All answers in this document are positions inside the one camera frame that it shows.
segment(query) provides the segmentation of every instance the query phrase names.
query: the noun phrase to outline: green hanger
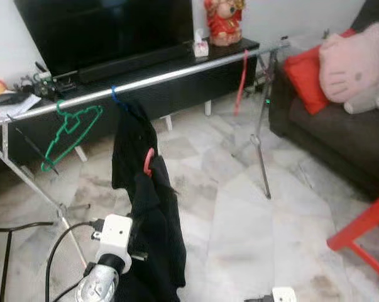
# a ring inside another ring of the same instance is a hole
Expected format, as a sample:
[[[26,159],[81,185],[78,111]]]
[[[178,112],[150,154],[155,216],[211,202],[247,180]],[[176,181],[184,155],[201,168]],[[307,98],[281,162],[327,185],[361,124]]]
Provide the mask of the green hanger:
[[[61,111],[61,109],[59,108],[59,105],[60,103],[62,103],[63,101],[60,100],[58,103],[57,103],[57,112],[59,115],[62,115],[65,117],[64,119],[64,122],[63,122],[63,125],[61,126],[61,128],[59,128],[57,134],[55,135],[55,139],[51,142],[50,146],[48,147],[48,150],[45,154],[45,158],[47,160],[47,164],[50,163],[52,166],[56,165],[57,163],[59,163],[66,155],[69,154],[69,152],[71,152],[76,146],[78,146],[81,141],[83,140],[83,138],[88,134],[88,132],[91,130],[91,128],[94,126],[94,124],[96,123],[96,121],[100,118],[100,116],[102,115],[102,106],[90,106],[90,107],[87,107],[86,109],[83,109],[83,110],[80,110],[76,113],[68,113],[68,112],[63,112]],[[90,111],[95,111],[97,114],[96,114],[96,117],[92,120],[92,122],[90,123],[90,125],[87,127],[87,129],[81,134],[81,136],[73,143],[73,145],[71,145],[66,151],[64,151],[61,155],[59,155],[57,157],[57,159],[55,159],[54,161],[50,158],[50,155],[51,155],[51,152],[52,152],[52,149],[54,148],[54,146],[59,142],[60,140],[60,136],[62,134],[62,132],[66,132],[66,134],[70,135],[72,134],[74,131],[76,131],[76,129],[78,129],[78,127],[80,126],[81,124],[81,121],[80,121],[80,116],[81,115],[84,115]],[[69,124],[75,120],[75,123],[72,127],[69,127]],[[49,165],[49,166],[46,166],[45,163],[41,163],[41,170],[43,172],[48,172],[48,171],[51,171],[52,167]]]

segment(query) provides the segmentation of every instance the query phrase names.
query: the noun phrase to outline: papers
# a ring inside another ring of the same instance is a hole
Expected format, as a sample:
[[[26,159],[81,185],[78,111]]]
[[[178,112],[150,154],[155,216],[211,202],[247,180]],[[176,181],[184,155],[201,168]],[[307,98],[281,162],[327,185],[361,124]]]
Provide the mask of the papers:
[[[24,100],[22,103],[0,106],[0,120],[3,118],[7,118],[7,115],[14,116],[20,113],[24,113],[28,111],[31,107],[33,107],[36,103],[41,100],[38,96],[32,94],[28,99]]]

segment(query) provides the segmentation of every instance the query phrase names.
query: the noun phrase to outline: white wall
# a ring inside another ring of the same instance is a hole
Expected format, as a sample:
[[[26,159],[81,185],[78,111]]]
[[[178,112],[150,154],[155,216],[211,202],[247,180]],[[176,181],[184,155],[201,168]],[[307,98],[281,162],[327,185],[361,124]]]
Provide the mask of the white wall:
[[[365,0],[247,0],[243,36],[260,43],[285,35],[348,29]]]
[[[207,28],[204,0],[192,0],[194,28]],[[262,43],[284,35],[325,28],[349,28],[365,0],[247,0],[243,16],[246,38]],[[13,0],[0,0],[0,79],[14,83],[35,71],[34,62],[43,60],[21,19]]]
[[[13,0],[0,0],[0,79],[9,85],[43,62]]]

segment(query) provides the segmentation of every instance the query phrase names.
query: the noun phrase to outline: blue hanger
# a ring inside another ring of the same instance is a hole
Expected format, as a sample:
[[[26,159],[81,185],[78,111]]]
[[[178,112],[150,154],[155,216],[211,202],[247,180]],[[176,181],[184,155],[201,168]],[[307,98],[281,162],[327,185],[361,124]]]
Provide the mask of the blue hanger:
[[[116,86],[111,86],[111,91],[112,91],[111,96],[113,97],[114,102],[115,102],[117,105],[122,105],[123,108],[124,108],[126,111],[128,111],[128,107],[127,107],[126,103],[121,102],[121,101],[117,98],[116,93],[115,93],[115,88],[116,88]]]

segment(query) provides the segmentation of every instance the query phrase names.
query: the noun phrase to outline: red chair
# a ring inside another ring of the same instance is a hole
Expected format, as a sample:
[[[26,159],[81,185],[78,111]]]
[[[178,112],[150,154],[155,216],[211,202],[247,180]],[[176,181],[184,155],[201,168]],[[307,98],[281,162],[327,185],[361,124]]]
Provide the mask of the red chair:
[[[357,219],[343,228],[335,236],[327,241],[332,250],[339,250],[345,247],[353,250],[366,263],[368,263],[379,274],[379,262],[354,243],[358,237],[379,225],[379,199]]]

